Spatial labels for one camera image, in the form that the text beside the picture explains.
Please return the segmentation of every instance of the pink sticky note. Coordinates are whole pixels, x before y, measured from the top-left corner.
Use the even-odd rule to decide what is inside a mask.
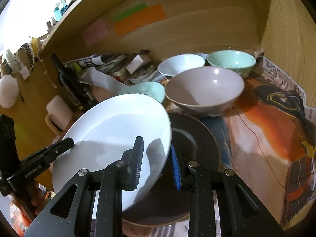
[[[87,47],[92,44],[102,40],[105,36],[109,34],[108,29],[102,19],[96,20],[92,23],[85,31],[83,31],[82,36],[86,42]]]

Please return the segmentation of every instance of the white plate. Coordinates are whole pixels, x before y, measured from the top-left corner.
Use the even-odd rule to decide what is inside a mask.
[[[137,136],[144,138],[139,184],[122,191],[122,211],[142,199],[161,174],[171,144],[171,124],[165,108],[143,94],[124,94],[103,101],[87,111],[69,129],[75,146],[60,155],[53,166],[53,186],[58,192],[80,169],[106,168],[131,149]],[[98,193],[94,202],[96,214]]]

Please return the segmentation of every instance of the white fluffy pom-pom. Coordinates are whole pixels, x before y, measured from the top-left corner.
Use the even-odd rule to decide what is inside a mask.
[[[11,108],[18,98],[18,81],[11,75],[5,75],[0,79],[0,105],[5,108]]]

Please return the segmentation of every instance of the mint green bowl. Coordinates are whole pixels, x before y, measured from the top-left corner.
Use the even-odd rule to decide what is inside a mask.
[[[207,61],[214,67],[233,70],[242,78],[248,77],[256,64],[256,59],[252,55],[233,50],[213,52],[207,56]]]

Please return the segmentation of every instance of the beige bowl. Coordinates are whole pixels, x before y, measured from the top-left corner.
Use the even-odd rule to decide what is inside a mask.
[[[233,106],[244,86],[243,79],[230,69],[201,67],[173,77],[165,93],[189,113],[218,116]]]

